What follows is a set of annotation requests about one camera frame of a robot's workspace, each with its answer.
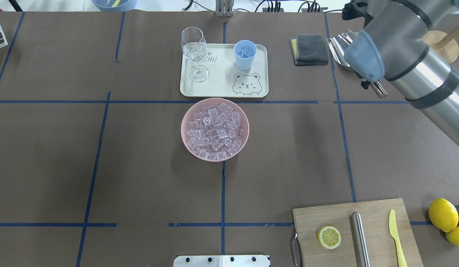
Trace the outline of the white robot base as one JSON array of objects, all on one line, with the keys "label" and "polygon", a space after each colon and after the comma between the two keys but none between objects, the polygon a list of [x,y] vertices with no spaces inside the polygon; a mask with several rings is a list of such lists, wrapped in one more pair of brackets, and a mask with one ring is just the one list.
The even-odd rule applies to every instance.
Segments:
[{"label": "white robot base", "polygon": [[270,267],[270,256],[246,255],[190,255],[177,256],[174,267]]}]

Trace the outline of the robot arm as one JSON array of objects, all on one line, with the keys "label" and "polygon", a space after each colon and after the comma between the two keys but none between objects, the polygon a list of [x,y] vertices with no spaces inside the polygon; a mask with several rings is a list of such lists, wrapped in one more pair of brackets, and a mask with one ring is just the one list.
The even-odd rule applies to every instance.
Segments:
[{"label": "robot arm", "polygon": [[459,0],[390,0],[345,51],[370,82],[385,78],[459,146],[459,73],[423,37]]}]

